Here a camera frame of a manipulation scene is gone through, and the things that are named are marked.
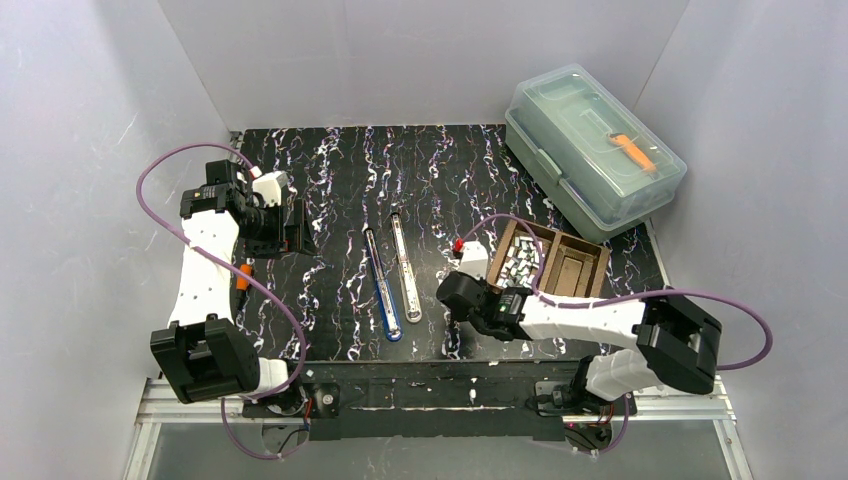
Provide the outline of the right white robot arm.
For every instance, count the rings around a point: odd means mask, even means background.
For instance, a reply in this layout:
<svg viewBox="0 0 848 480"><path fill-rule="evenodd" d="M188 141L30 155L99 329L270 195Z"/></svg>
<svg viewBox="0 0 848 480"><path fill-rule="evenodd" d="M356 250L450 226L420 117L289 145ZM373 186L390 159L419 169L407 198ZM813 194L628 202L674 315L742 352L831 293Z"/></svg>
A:
<svg viewBox="0 0 848 480"><path fill-rule="evenodd" d="M612 303L542 297L522 287L498 290L452 272L436 297L452 319L500 341L562 338L616 347L612 354L580 361L567 390L551 398L565 408L610 404L660 386L696 395L713 391L722 325L682 295L645 292Z"/></svg>

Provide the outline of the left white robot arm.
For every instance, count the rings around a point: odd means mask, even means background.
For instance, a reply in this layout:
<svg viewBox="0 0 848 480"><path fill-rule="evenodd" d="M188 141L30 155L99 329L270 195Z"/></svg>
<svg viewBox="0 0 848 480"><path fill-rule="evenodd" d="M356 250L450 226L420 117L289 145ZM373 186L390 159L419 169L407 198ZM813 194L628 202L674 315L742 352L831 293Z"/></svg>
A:
<svg viewBox="0 0 848 480"><path fill-rule="evenodd" d="M182 194L178 232L188 243L180 284L150 348L183 403L276 395L297 376L286 361L261 357L233 317L233 287L249 276L233 262L237 246L254 260L317 252L304 202L284 204L287 184L281 171L218 160L207 163L204 184Z"/></svg>

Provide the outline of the brown wooden tray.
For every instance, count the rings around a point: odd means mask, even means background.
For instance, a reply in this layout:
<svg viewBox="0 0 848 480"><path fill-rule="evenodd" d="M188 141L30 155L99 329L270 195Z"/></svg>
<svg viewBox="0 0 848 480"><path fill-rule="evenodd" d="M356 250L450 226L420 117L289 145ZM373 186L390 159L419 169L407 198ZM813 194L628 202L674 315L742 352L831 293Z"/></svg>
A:
<svg viewBox="0 0 848 480"><path fill-rule="evenodd" d="M512 220L501 236L491 259L487 281L498 287L496 275L509 241L515 235L530 236L542 258L542 267L534 281L537 288L549 295L598 297L606 279L610 250L570 234L531 224L526 230Z"/></svg>

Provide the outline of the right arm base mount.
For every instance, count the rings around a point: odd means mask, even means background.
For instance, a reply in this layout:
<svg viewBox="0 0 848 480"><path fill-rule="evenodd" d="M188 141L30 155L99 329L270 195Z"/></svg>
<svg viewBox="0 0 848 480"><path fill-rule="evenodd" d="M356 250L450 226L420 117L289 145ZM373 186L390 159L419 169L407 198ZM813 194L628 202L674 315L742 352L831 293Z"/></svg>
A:
<svg viewBox="0 0 848 480"><path fill-rule="evenodd" d="M539 381L524 406L540 417L577 417L565 422L566 442L577 453L597 457L616 446L637 413L632 393L603 400L561 381Z"/></svg>

